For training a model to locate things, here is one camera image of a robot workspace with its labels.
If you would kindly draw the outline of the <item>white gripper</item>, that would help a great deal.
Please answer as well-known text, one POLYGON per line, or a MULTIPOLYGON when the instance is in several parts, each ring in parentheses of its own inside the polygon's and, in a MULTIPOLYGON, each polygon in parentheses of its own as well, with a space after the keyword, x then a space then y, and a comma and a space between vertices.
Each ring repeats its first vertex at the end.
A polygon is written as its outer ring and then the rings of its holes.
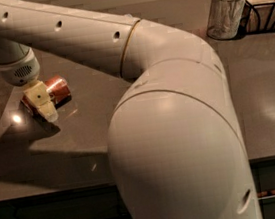
POLYGON ((47 92, 47 86, 44 82, 36 80, 39 73, 40 64, 32 49, 29 49, 19 61, 0 64, 1 77, 7 83, 19 87, 24 85, 23 94, 25 96, 22 97, 21 102, 29 114, 37 115, 39 113, 48 122, 54 122, 59 115, 47 92))

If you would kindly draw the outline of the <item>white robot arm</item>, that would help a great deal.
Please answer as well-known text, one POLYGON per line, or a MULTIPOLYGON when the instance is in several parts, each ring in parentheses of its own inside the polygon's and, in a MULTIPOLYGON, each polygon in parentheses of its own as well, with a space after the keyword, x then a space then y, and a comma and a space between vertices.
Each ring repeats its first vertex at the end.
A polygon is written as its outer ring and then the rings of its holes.
POLYGON ((107 150, 133 219, 263 219, 226 73, 203 39, 127 15, 0 0, 0 73, 54 121, 35 50, 129 82, 107 150))

